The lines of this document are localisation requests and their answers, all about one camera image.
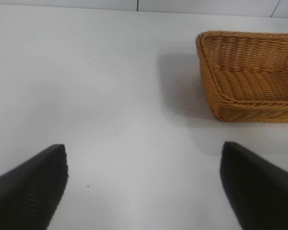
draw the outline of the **wicker basket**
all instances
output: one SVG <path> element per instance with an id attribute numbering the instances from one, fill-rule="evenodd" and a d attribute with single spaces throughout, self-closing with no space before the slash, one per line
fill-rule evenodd
<path id="1" fill-rule="evenodd" d="M 288 123 L 288 34 L 205 32 L 196 46 L 217 119 Z"/>

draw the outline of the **white table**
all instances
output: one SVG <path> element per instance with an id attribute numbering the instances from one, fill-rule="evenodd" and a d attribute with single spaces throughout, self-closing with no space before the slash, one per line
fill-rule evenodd
<path id="1" fill-rule="evenodd" d="M 49 230 L 238 230 L 223 142 L 288 170 L 288 124 L 216 121 L 194 39 L 288 19 L 0 5 L 0 174 L 64 143 Z"/>

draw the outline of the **white tabletop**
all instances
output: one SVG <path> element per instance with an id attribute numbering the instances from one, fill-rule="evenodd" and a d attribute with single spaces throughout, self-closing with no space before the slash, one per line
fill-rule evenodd
<path id="1" fill-rule="evenodd" d="M 66 145 L 49 230 L 238 230 L 223 142 L 288 170 L 288 124 L 211 115 L 194 45 L 207 30 L 288 19 L 0 5 L 0 174 Z"/>

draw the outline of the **wall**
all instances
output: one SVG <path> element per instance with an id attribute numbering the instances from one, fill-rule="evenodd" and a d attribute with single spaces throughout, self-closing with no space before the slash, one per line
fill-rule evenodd
<path id="1" fill-rule="evenodd" d="M 137 0 L 0 0 L 0 4 L 135 11 Z"/>
<path id="2" fill-rule="evenodd" d="M 0 0 L 0 4 L 288 18 L 288 0 Z"/>

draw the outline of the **woven basket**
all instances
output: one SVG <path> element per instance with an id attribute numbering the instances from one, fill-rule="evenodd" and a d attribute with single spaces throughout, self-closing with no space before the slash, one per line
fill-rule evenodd
<path id="1" fill-rule="evenodd" d="M 196 46 L 217 119 L 288 123 L 288 34 L 205 32 Z"/>

